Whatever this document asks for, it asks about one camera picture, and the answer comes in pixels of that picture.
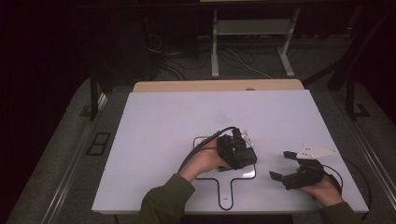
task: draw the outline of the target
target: white table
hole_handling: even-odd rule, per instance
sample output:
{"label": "white table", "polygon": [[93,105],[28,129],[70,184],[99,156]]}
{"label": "white table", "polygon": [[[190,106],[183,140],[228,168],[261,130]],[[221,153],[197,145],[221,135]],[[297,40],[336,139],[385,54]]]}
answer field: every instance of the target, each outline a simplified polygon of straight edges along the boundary
{"label": "white table", "polygon": [[[229,211],[219,207],[216,181],[193,181],[187,214],[293,214],[318,208],[311,197],[285,190],[268,173],[296,172],[297,161],[283,158],[283,151],[298,152],[303,145],[336,149],[310,92],[293,90],[132,92],[92,210],[136,213],[144,195],[177,171],[195,137],[229,126],[248,129],[258,157],[256,177],[233,182]],[[341,174],[352,209],[368,211],[341,157],[319,160]]]}

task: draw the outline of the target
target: black cord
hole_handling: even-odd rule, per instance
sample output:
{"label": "black cord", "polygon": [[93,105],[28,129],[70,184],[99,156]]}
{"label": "black cord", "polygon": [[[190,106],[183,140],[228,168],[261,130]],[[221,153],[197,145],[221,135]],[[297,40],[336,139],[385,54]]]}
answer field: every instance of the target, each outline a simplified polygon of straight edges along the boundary
{"label": "black cord", "polygon": [[361,174],[361,177],[363,177],[364,183],[367,186],[368,194],[369,194],[369,200],[368,200],[368,203],[367,203],[367,207],[369,208],[369,211],[366,212],[361,217],[361,220],[365,220],[367,218],[367,216],[369,215],[369,213],[370,213],[370,210],[371,210],[371,207],[372,207],[372,203],[373,203],[373,195],[372,195],[372,189],[371,189],[371,186],[370,186],[370,182],[367,179],[367,177],[364,175],[364,173],[361,171],[361,169],[359,169],[359,167],[356,164],[354,164],[352,161],[350,161],[349,159],[347,159],[345,157],[342,157],[342,158],[343,158],[344,161],[347,161],[350,165],[355,167],[355,169],[359,172],[359,174]]}
{"label": "black cord", "polygon": [[183,80],[187,80],[186,77],[183,75],[183,73],[181,73],[180,71],[178,71],[175,67],[173,67],[173,66],[171,66],[171,65],[169,65],[169,64],[166,64],[166,63],[163,63],[162,66],[165,66],[168,70],[174,71],[175,74],[180,75],[180,76],[183,78]]}
{"label": "black cord", "polygon": [[340,180],[341,180],[341,190],[343,189],[343,187],[344,187],[344,180],[343,180],[343,177],[341,177],[341,175],[340,174],[338,174],[338,172],[336,171],[336,170],[334,170],[332,167],[330,167],[330,166],[327,166],[327,165],[322,165],[323,167],[326,167],[326,168],[329,168],[329,169],[331,169],[331,170],[333,170],[339,177],[340,177]]}
{"label": "black cord", "polygon": [[169,73],[171,73],[171,74],[177,79],[177,81],[180,80],[180,78],[178,77],[177,73],[175,73],[174,71],[170,70],[170,69],[167,68],[167,67],[163,67],[163,66],[161,66],[161,65],[160,65],[160,68],[163,69],[163,70],[168,71]]}
{"label": "black cord", "polygon": [[116,221],[116,224],[120,224],[119,223],[119,218],[117,217],[117,215],[113,215],[113,217],[114,217],[114,220]]}
{"label": "black cord", "polygon": [[213,139],[219,137],[222,133],[227,132],[228,130],[237,130],[235,127],[228,127],[225,128],[221,131],[218,131],[216,133],[214,133],[212,136],[206,138],[204,141],[202,141],[200,144],[198,144],[198,146],[196,146],[190,153],[189,155],[187,155],[186,159],[184,159],[184,161],[181,163],[180,167],[178,168],[177,172],[180,172],[180,170],[187,164],[187,162],[192,158],[193,155],[195,155],[198,151],[201,150],[201,147],[203,147],[204,145],[208,144],[209,142],[211,142]]}

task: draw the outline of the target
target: olive green sleeve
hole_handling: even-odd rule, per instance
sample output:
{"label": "olive green sleeve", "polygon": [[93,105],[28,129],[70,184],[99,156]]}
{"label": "olive green sleeve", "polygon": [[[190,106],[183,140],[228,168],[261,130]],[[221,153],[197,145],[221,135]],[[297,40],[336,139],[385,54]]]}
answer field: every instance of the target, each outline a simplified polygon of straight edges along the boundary
{"label": "olive green sleeve", "polygon": [[187,200],[194,192],[190,182],[180,175],[172,175],[165,185],[146,194],[133,223],[178,223],[184,215]]}
{"label": "olive green sleeve", "polygon": [[361,224],[363,221],[355,214],[348,203],[338,203],[319,209],[323,224]]}

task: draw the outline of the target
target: metal bar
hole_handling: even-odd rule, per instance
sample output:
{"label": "metal bar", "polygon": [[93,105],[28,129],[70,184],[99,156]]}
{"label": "metal bar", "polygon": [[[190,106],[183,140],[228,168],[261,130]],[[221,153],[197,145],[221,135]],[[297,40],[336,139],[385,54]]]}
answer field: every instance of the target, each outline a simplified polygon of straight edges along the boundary
{"label": "metal bar", "polygon": [[91,70],[90,73],[90,84],[91,84],[91,118],[93,121],[98,113],[98,87],[95,75],[95,68]]}
{"label": "metal bar", "polygon": [[[100,117],[100,111],[106,105],[106,96],[104,94],[101,95],[99,99],[99,110],[98,110],[98,117]],[[64,200],[66,199],[67,193],[75,179],[79,167],[79,162],[81,156],[85,153],[85,148],[89,144],[89,140],[92,136],[93,131],[97,126],[97,119],[95,122],[89,122],[87,127],[85,127],[84,132],[82,133],[78,145],[76,148],[76,152],[73,155],[72,160],[70,161],[69,166],[67,167],[64,176],[59,183],[58,188],[55,190],[55,194],[52,198],[51,203],[49,204],[49,208],[44,215],[41,224],[52,224],[55,223],[56,217],[58,216],[59,212],[61,211],[62,205]]]}
{"label": "metal bar", "polygon": [[212,37],[212,77],[219,78],[219,61],[218,61],[218,11],[213,11],[213,37]]}

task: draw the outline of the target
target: black cable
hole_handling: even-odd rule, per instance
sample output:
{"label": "black cable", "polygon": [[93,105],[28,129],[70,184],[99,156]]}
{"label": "black cable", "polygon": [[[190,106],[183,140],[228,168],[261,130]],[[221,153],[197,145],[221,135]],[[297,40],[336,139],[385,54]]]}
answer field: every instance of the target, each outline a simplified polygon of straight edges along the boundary
{"label": "black cable", "polygon": [[211,142],[213,139],[219,137],[222,133],[227,132],[228,130],[237,130],[237,128],[235,127],[228,127],[225,128],[221,131],[218,131],[216,133],[214,133],[212,136],[206,138],[204,141],[202,141],[200,144],[198,144],[198,146],[196,146],[190,153],[189,155],[187,155],[186,159],[184,159],[184,161],[181,163],[180,167],[178,168],[177,172],[180,172],[180,170],[186,165],[186,163],[192,158],[193,155],[195,155],[198,151],[200,151],[201,147],[203,147],[204,145],[208,144],[209,142]]}
{"label": "black cable", "polygon": [[327,165],[322,165],[323,167],[326,167],[326,168],[329,168],[329,169],[331,169],[331,170],[333,170],[337,175],[338,175],[338,177],[340,177],[340,180],[341,180],[341,190],[343,189],[343,187],[344,187],[344,180],[343,180],[343,177],[341,177],[341,175],[340,174],[338,174],[338,172],[336,171],[336,170],[334,170],[332,167],[330,167],[330,166],[327,166]]}
{"label": "black cable", "polygon": [[120,224],[119,223],[119,218],[117,217],[117,215],[113,215],[113,217],[114,217],[114,220],[116,221],[116,224]]}
{"label": "black cable", "polygon": [[369,200],[368,200],[368,203],[367,203],[367,207],[369,208],[369,211],[366,212],[366,213],[361,217],[361,220],[365,220],[365,219],[367,218],[367,216],[369,215],[369,213],[370,213],[370,209],[371,209],[372,203],[373,203],[373,195],[372,195],[372,189],[371,189],[371,186],[370,186],[370,182],[369,182],[369,180],[367,179],[367,177],[364,175],[364,173],[361,171],[361,169],[359,169],[359,167],[358,167],[357,165],[355,165],[352,161],[350,161],[349,159],[347,159],[347,158],[345,158],[345,157],[341,157],[341,158],[343,158],[344,161],[347,161],[350,165],[352,165],[353,167],[355,167],[355,169],[359,172],[359,174],[361,174],[361,177],[363,178],[364,183],[365,183],[366,186],[367,186],[368,194],[369,194]]}
{"label": "black cable", "polygon": [[180,80],[180,78],[178,77],[178,75],[177,75],[174,71],[170,70],[169,68],[163,67],[163,66],[161,66],[161,65],[160,65],[160,68],[163,69],[163,70],[166,70],[166,71],[170,72],[170,73],[177,79],[177,81]]}
{"label": "black cable", "polygon": [[172,69],[173,71],[175,71],[175,73],[179,74],[183,78],[183,80],[187,80],[186,77],[183,75],[183,73],[178,71],[175,67],[173,67],[173,66],[171,66],[169,64],[166,64],[166,63],[163,63],[163,66],[165,66],[168,70]]}
{"label": "black cable", "polygon": [[[248,52],[245,52],[245,51],[235,51],[235,50],[227,49],[227,48],[219,48],[218,54],[219,54],[219,52],[220,52],[221,50],[226,50],[226,52],[230,52],[230,53],[233,55],[233,57],[231,58],[231,57],[225,56],[225,55],[223,54],[223,57],[226,58],[226,59],[228,59],[228,60],[230,60],[230,61],[234,61],[234,62],[236,62],[236,63],[244,63],[244,64],[252,64],[252,63],[254,63],[254,57],[253,57],[253,55],[251,55],[251,54],[248,53]],[[235,58],[234,58],[235,55],[234,55],[233,53],[244,53],[244,54],[248,55],[248,56],[251,58],[251,60],[250,60],[249,62],[245,62],[245,60],[241,59],[241,61],[242,61],[242,62],[241,62],[241,61],[239,61],[239,59],[235,59]]]}
{"label": "black cable", "polygon": [[178,65],[178,66],[180,66],[181,68],[186,69],[186,70],[198,70],[198,69],[201,69],[201,68],[205,67],[205,66],[207,65],[207,63],[209,62],[209,59],[210,59],[210,55],[209,55],[208,57],[206,57],[204,64],[199,65],[198,67],[194,67],[194,68],[185,67],[185,66],[182,65],[181,63],[177,63],[177,62],[174,62],[174,61],[172,61],[172,60],[168,60],[168,62],[169,62],[169,63],[174,63],[174,64],[176,64],[176,65]]}

